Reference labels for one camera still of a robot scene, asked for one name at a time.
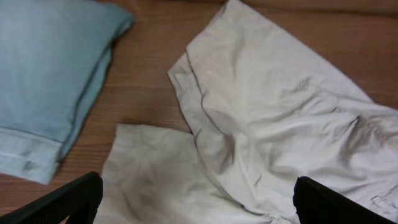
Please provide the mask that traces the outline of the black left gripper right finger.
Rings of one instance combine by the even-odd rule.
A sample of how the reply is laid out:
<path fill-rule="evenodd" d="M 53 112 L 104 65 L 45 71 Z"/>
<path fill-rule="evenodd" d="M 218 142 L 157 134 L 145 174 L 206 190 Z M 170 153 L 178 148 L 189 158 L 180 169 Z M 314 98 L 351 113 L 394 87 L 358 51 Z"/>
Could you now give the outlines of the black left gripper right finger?
<path fill-rule="evenodd" d="M 393 224 L 309 177 L 295 183 L 293 204 L 301 224 Z"/>

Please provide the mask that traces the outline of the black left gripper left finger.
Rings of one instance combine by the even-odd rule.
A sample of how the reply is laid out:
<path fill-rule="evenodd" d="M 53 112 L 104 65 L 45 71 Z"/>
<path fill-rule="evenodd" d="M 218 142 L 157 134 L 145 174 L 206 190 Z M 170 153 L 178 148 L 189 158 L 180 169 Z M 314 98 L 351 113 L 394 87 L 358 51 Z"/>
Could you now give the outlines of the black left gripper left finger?
<path fill-rule="evenodd" d="M 1 224 L 92 224 L 103 198 L 103 180 L 89 172 L 43 197 L 7 213 Z"/>

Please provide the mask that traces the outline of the beige khaki shorts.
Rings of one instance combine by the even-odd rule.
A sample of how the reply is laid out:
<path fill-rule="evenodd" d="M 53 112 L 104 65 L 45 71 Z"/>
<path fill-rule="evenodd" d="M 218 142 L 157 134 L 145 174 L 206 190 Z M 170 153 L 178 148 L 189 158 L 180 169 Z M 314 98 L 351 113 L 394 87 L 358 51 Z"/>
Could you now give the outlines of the beige khaki shorts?
<path fill-rule="evenodd" d="M 298 223 L 307 176 L 397 221 L 397 111 L 241 1 L 168 72 L 190 133 L 119 124 L 96 223 Z"/>

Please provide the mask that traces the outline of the folded light blue denim shorts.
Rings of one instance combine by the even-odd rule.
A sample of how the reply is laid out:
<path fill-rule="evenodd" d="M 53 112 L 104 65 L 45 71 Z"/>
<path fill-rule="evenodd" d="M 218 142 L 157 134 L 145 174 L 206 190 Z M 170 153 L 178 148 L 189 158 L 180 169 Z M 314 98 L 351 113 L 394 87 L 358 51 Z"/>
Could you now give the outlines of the folded light blue denim shorts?
<path fill-rule="evenodd" d="M 133 24 L 98 1 L 1 1 L 1 172 L 49 183 Z"/>

